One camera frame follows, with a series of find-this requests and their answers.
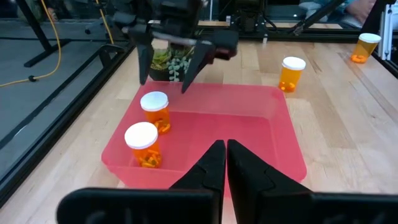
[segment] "robotic arm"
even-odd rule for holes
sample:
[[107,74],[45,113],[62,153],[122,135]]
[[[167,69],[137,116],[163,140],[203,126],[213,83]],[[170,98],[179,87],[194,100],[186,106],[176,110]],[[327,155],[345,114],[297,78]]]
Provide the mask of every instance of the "robotic arm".
[[115,24],[135,43],[139,56],[139,79],[145,84],[154,49],[152,40],[167,40],[173,48],[194,46],[190,65],[185,74],[182,93],[188,89],[198,73],[214,58],[229,60],[236,55],[238,33],[233,30],[219,30],[205,39],[196,39],[195,30],[200,10],[206,0],[134,0],[135,14],[117,12]]
[[398,223],[398,196],[312,192],[233,139],[226,146],[224,141],[216,141],[167,190],[72,192],[60,202],[57,221],[221,224],[226,176],[237,224]]

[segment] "person's arm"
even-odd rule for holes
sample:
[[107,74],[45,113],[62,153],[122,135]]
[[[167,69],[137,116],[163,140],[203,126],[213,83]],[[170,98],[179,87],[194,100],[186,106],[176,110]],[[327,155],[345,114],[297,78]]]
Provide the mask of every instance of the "person's arm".
[[376,0],[355,0],[345,10],[364,24],[375,2]]
[[[320,4],[321,6],[324,6],[326,3],[330,2],[331,0],[315,0],[314,2]],[[336,11],[345,14],[346,13],[346,8],[352,3],[354,0],[346,0],[344,3],[342,3],[340,6],[336,8]]]

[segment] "succulent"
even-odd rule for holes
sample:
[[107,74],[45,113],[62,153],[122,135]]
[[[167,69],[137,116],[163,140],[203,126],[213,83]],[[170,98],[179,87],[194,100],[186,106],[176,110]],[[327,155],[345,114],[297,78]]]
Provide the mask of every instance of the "succulent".
[[155,70],[168,70],[169,80],[173,82],[180,81],[180,72],[186,73],[191,62],[193,47],[184,47],[183,49],[156,49],[152,64],[150,67]]

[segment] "black metal rail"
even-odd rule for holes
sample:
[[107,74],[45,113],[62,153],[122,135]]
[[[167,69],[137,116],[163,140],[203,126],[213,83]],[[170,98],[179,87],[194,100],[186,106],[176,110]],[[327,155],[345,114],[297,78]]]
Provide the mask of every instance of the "black metal rail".
[[[77,118],[86,105],[94,98],[97,92],[112,76],[114,71],[124,62],[126,57],[132,52],[134,46],[129,44],[124,53],[114,56],[89,84],[75,97],[75,99],[61,112],[53,123],[40,135],[38,139],[28,148],[24,155],[11,167],[8,172],[0,179],[0,208],[6,203],[11,195],[23,183],[27,176],[35,169],[37,164],[51,150],[52,146],[58,141],[62,134],[68,129],[72,122]],[[51,97],[56,97],[67,85],[79,75],[92,60],[106,52],[103,49],[95,52],[81,67],[68,78]]]

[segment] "potted plant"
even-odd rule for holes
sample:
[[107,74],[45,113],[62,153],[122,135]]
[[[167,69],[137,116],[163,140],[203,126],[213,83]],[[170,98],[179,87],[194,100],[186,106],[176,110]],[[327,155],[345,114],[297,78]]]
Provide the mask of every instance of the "potted plant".
[[188,70],[193,47],[169,44],[167,49],[155,49],[149,76],[155,81],[182,82]]

